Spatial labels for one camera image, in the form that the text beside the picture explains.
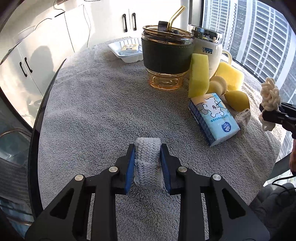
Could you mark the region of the grey woven cloth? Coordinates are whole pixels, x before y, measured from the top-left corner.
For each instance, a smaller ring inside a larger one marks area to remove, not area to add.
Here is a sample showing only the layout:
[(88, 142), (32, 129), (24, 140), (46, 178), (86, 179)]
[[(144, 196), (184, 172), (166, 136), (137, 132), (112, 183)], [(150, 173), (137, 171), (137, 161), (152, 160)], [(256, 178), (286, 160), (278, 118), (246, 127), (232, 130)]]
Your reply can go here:
[(164, 188), (160, 163), (161, 140), (137, 138), (135, 142), (134, 182), (144, 189)]

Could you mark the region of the yellow Vinda tissue pack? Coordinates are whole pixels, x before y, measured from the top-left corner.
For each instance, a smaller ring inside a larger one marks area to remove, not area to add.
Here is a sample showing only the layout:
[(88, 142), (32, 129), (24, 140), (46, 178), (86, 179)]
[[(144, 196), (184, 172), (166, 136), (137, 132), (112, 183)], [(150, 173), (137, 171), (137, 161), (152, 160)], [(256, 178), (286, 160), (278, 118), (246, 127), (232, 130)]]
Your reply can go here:
[(137, 44), (128, 44), (122, 46), (119, 54), (122, 56), (132, 55), (138, 52), (138, 45)]

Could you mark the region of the yellow round makeup sponge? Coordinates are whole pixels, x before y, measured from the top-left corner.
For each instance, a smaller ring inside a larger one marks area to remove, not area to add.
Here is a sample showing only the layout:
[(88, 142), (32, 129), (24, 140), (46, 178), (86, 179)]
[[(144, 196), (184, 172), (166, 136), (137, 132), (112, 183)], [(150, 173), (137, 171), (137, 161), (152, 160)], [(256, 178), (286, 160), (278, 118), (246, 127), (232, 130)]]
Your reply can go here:
[(242, 112), (245, 109), (250, 109), (248, 96), (239, 90), (226, 92), (224, 97), (227, 103), (237, 112)]

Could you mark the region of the yellow sponge right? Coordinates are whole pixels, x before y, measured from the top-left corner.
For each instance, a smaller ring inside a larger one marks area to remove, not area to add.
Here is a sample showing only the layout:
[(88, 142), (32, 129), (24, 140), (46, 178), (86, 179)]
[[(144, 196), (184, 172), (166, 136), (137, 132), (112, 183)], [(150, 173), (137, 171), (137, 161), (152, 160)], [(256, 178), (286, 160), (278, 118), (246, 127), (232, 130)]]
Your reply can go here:
[(224, 78), (227, 83), (227, 89), (229, 91), (241, 90), (244, 81), (244, 74), (228, 63), (220, 62), (216, 71), (216, 76)]

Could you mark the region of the blue cartoon tissue pack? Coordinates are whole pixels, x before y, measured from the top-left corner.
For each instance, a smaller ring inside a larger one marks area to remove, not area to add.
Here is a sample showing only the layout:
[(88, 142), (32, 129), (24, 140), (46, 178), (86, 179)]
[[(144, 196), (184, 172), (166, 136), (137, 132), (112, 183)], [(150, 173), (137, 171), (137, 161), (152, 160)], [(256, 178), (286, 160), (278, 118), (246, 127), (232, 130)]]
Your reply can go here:
[(230, 139), (240, 131), (234, 117), (216, 93), (191, 98), (189, 110), (210, 147)]

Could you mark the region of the yellow heart makeup sponge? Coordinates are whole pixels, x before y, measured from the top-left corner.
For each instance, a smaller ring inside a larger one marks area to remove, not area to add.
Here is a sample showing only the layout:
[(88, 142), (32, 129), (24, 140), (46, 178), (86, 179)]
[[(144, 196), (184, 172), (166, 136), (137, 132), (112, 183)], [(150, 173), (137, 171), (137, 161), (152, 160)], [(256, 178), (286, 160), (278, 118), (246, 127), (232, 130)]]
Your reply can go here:
[(218, 96), (222, 96), (226, 92), (227, 92), (226, 80), (220, 76), (213, 76), (210, 79), (207, 93), (216, 93)]

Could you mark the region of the yellow sponge left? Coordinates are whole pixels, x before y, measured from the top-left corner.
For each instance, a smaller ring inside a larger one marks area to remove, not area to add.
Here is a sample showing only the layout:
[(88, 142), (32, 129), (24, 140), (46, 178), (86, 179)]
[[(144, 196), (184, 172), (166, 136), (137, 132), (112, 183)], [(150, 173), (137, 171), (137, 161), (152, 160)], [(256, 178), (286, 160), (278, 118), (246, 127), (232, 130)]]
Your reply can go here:
[(206, 94), (209, 88), (209, 79), (208, 56), (193, 53), (190, 65), (188, 97), (193, 98)]

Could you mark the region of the white ceramic mug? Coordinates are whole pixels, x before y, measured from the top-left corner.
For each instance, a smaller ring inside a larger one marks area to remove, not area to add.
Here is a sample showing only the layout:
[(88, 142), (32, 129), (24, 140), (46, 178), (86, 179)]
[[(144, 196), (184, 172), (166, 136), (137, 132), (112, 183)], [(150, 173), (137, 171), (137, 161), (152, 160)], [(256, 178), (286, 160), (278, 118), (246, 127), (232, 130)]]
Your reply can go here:
[(228, 64), (232, 64), (232, 55), (229, 51), (223, 49), (222, 44), (213, 43), (198, 38), (194, 39), (194, 44), (194, 53), (204, 54), (208, 56), (210, 78), (217, 71), (223, 53), (228, 56)]

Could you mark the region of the grey terry table cover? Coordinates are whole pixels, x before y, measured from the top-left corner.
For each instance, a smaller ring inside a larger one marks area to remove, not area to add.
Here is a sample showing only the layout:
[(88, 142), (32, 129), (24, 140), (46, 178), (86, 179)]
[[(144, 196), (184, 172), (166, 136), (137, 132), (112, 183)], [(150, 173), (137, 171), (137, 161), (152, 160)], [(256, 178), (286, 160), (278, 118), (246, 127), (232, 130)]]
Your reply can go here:
[(261, 128), (260, 83), (248, 76), (245, 133), (209, 147), (189, 111), (188, 81), (174, 91), (152, 88), (142, 62), (126, 64), (107, 43), (64, 62), (54, 81), (39, 140), (38, 177), (47, 206), (77, 174), (93, 176), (126, 154), (137, 138), (159, 138), (182, 165), (204, 176), (220, 174), (250, 203), (269, 177), (285, 138)]

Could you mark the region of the chrome mug lid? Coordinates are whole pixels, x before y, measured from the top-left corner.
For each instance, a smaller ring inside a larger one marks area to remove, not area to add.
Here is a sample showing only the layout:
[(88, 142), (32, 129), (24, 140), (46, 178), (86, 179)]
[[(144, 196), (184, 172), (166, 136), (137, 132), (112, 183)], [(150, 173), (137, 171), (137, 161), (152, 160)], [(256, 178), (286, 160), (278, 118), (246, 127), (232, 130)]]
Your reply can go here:
[(198, 27), (196, 25), (189, 24), (187, 27), (188, 32), (192, 33), (197, 39), (205, 40), (215, 44), (223, 43), (223, 34), (215, 32), (213, 30)]

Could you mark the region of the amber glass tumbler green sleeve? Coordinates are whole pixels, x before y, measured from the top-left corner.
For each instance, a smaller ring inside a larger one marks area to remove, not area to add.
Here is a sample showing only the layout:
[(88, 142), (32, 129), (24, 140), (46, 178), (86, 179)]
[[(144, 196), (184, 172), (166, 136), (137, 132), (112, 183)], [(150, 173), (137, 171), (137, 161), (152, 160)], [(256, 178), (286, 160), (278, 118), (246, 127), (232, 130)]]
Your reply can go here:
[(159, 31), (157, 25), (147, 25), (141, 40), (149, 84), (166, 91), (181, 87), (191, 64), (193, 34), (178, 28)]

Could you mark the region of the amber glass straw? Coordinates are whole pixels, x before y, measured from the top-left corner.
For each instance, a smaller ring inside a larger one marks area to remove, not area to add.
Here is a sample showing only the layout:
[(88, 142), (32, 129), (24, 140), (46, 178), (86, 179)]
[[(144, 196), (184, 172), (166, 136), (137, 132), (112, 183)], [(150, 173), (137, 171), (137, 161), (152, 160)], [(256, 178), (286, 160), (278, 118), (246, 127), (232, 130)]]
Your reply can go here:
[(174, 15), (170, 18), (170, 20), (168, 21), (167, 27), (166, 27), (166, 31), (170, 32), (172, 29), (172, 24), (174, 22), (174, 20), (186, 9), (186, 7), (184, 5), (182, 5), (175, 13)]

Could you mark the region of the white plastic tray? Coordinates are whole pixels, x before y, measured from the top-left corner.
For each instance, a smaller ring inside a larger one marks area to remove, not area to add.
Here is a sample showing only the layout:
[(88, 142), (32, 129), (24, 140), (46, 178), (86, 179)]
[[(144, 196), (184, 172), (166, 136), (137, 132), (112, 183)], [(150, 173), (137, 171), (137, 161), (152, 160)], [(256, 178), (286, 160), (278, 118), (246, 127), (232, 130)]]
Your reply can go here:
[(112, 53), (125, 63), (143, 61), (141, 38), (121, 40), (110, 43), (108, 46)]

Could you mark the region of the white cabinet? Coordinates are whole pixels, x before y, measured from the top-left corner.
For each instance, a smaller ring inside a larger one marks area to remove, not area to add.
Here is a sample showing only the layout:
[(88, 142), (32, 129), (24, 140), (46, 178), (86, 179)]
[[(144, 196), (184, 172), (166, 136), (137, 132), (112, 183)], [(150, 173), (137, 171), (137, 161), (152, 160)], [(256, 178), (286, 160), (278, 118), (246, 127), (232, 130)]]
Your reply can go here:
[(137, 38), (182, 1), (23, 1), (1, 30), (1, 90), (33, 126), (45, 92), (69, 56), (106, 41)]

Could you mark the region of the metal frame chair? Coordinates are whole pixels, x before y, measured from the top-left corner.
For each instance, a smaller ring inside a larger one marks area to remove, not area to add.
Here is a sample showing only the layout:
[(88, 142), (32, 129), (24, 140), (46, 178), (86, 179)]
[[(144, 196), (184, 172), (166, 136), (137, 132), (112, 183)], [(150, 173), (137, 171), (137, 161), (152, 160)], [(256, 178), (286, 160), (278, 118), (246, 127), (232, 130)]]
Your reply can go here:
[(28, 189), (28, 149), (1, 148), (1, 208), (8, 220), (30, 227), (34, 221)]

